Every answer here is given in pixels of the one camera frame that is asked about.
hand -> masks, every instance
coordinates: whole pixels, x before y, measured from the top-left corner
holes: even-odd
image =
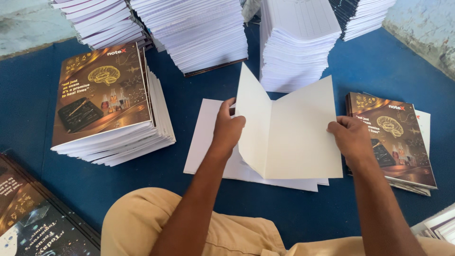
[[[231,156],[232,149],[237,145],[246,122],[244,116],[231,118],[235,113],[235,108],[229,107],[234,103],[235,98],[230,98],[221,104],[213,131],[212,145],[210,146],[211,150],[228,157]]]
[[[364,122],[357,118],[339,116],[336,122],[329,123],[327,131],[334,134],[337,146],[351,169],[378,165],[368,126]]]

blue floor mat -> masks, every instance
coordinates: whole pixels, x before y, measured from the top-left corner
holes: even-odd
[[[259,75],[258,25],[245,28],[248,67]],[[224,100],[237,92],[241,64],[184,78],[166,52],[146,53],[161,80],[177,143],[115,167],[90,164],[50,151],[61,62],[89,51],[76,39],[0,61],[0,151],[10,154],[97,231],[104,215],[122,195],[161,187],[179,195],[191,182],[183,174],[203,98]],[[380,28],[359,38],[338,40],[329,54],[338,115],[346,113],[348,92],[414,103],[431,113],[430,160],[439,190],[431,197],[393,189],[410,225],[455,201],[455,81]],[[272,99],[282,93],[269,93]],[[360,235],[353,180],[331,179],[319,192],[224,179],[215,211],[263,217],[277,226],[286,248],[296,242]]]

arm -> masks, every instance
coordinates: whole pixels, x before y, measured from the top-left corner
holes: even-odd
[[[202,254],[224,167],[245,125],[243,116],[231,119],[229,107],[234,103],[235,98],[222,103],[212,144],[188,190],[153,246],[151,256]]]
[[[327,131],[334,134],[353,172],[365,254],[425,256],[374,157],[367,125],[341,116],[329,123]]]

light blue wall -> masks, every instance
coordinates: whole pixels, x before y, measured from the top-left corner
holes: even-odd
[[[383,26],[455,80],[455,0],[397,0]]]
[[[47,0],[0,0],[0,57],[76,36]]]

brain illustration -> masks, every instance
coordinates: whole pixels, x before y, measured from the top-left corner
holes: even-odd
[[[386,132],[392,133],[396,137],[400,137],[403,134],[403,127],[397,122],[397,120],[390,117],[378,117],[376,120],[378,125],[382,127]]]
[[[95,81],[97,83],[104,82],[107,86],[117,81],[119,77],[120,71],[113,66],[102,66],[88,74],[89,81]]]

